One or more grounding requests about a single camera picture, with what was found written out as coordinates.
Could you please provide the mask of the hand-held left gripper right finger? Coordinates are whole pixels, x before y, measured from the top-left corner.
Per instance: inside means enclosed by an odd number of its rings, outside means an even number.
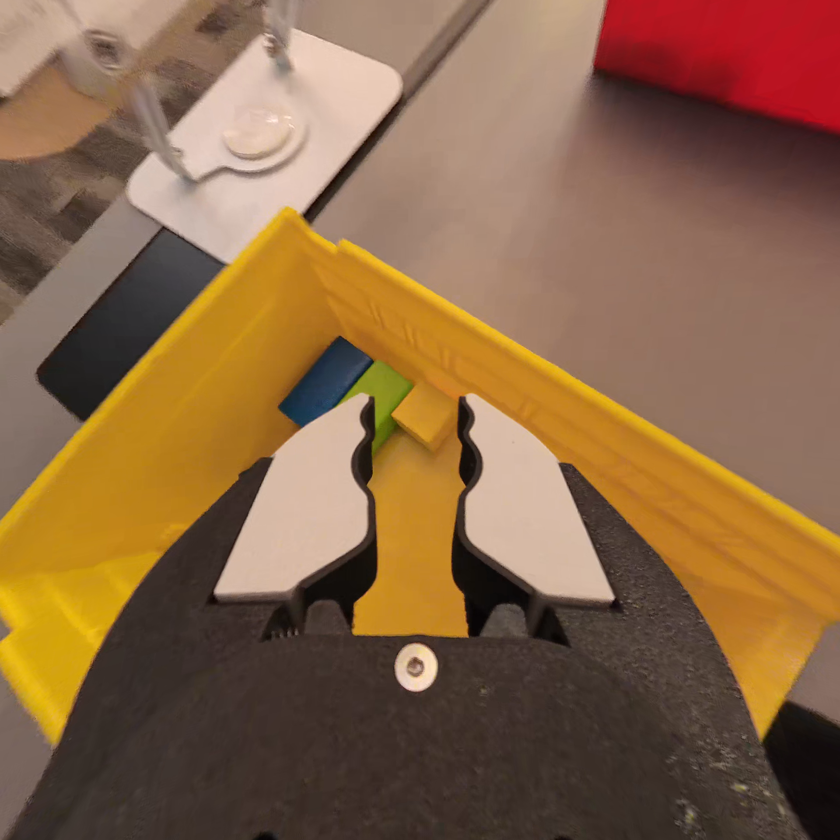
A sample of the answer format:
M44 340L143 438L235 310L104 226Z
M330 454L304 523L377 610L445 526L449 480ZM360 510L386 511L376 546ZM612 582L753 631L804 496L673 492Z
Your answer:
M498 606L538 636L556 606L611 609L616 594L562 465L525 426L477 394L458 399L458 474L451 570L470 636Z

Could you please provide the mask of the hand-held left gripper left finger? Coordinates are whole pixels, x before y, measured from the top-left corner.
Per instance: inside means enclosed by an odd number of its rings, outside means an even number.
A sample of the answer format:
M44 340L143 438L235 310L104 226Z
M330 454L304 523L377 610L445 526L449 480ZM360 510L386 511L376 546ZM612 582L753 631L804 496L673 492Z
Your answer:
M375 399L358 394L302 427L271 457L213 597L275 603L302 630L335 602L350 626L375 582Z

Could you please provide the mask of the dark blue wooden block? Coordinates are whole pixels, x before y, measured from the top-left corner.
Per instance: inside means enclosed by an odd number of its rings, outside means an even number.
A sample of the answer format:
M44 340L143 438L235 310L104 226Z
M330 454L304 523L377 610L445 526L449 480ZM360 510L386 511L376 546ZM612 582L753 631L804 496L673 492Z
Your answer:
M367 353L337 337L279 403L280 413L300 427L309 425L336 407L372 364Z

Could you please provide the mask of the yellow plastic bin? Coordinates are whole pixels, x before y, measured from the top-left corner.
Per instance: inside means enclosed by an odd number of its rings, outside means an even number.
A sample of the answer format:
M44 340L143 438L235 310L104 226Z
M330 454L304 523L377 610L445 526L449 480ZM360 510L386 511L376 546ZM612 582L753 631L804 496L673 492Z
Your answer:
M280 399L340 334L573 464L685 586L767 732L838 623L838 536L286 208L2 519L2 674L50 746L144 575L294 433Z

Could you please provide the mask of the green wooden block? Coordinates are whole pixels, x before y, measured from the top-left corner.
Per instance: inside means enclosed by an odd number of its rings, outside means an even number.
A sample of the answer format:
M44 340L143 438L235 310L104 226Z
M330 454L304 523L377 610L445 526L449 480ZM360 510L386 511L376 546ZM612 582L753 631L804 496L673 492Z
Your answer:
M413 388L413 381L405 378L389 364L376 360L340 401L345 403L358 394L366 394L374 398L373 456L377 455L380 448L395 431L396 421L392 417L393 412Z

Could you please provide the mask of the yellow wooden cube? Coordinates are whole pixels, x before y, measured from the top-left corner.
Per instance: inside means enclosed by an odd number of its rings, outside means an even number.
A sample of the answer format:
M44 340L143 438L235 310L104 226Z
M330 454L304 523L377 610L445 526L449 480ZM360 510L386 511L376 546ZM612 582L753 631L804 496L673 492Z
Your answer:
M418 381L392 411L393 421L431 453L437 452L457 423L456 399Z

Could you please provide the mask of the red plastic bin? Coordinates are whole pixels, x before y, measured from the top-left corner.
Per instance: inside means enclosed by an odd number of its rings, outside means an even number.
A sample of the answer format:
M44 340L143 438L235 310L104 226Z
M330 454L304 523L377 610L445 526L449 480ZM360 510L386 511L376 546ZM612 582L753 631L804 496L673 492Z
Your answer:
M838 1L609 1L593 67L839 133Z

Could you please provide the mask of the wooden framed instruction sign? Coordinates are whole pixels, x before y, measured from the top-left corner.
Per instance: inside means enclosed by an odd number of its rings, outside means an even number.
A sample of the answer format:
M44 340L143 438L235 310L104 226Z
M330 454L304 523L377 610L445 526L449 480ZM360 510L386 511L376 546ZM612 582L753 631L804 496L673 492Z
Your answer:
M111 117L137 77L183 46L215 2L2 1L1 154L73 146Z

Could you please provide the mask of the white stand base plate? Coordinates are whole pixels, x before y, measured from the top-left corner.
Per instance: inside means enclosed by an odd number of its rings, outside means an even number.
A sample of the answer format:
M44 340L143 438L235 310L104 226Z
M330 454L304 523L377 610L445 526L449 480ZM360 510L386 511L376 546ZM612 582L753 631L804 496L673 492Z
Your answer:
M225 264L284 208L307 211L403 94L392 67L296 28L299 2L265 2L260 37L172 128L126 41L60 5L101 70L133 71L149 154L128 204Z

